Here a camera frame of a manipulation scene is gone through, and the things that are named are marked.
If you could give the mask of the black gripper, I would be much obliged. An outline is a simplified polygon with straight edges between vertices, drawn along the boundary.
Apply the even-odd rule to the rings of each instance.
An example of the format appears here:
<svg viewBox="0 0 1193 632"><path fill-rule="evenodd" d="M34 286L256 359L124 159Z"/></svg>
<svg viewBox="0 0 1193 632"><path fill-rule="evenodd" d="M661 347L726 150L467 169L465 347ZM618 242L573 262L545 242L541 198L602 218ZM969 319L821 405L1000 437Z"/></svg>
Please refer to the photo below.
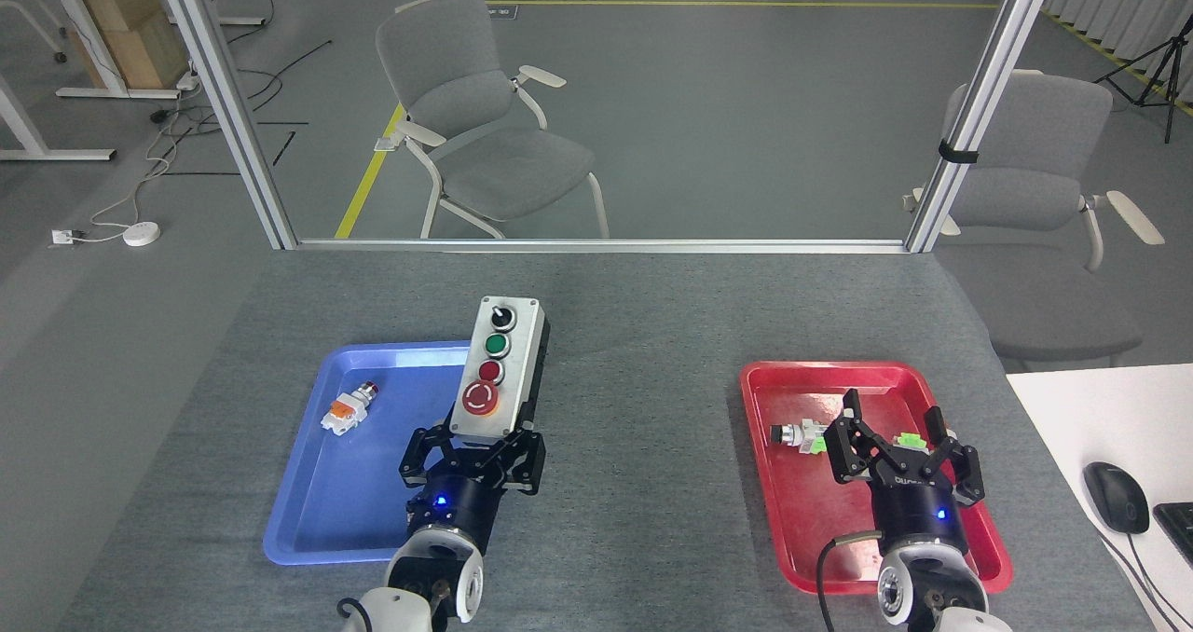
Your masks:
<svg viewBox="0 0 1193 632"><path fill-rule="evenodd" d="M432 425L413 430L406 445L400 463L401 478L406 484L425 484L406 504L406 537L412 538L415 531L431 526L455 529L486 554L503 492L518 490L537 495L540 491L545 442L536 430L515 430L501 438L489 447L486 481L480 481L460 470L452 436L447 425ZM432 467L426 467L435 448L441 457Z"/></svg>
<svg viewBox="0 0 1193 632"><path fill-rule="evenodd" d="M880 552L891 552L903 543L945 543L962 551L963 527L956 501L972 506L985 497L979 452L960 444L942 419L940 405L931 405L925 413L925 426L932 450L921 475L932 482L870 481L871 509L876 529L882 532ZM828 425L824 444L839 484L869 479L871 466L886 454L883 438L864 422L857 388L843 395L843 410ZM953 488L945 475L937 475L942 461L951 464Z"/></svg>

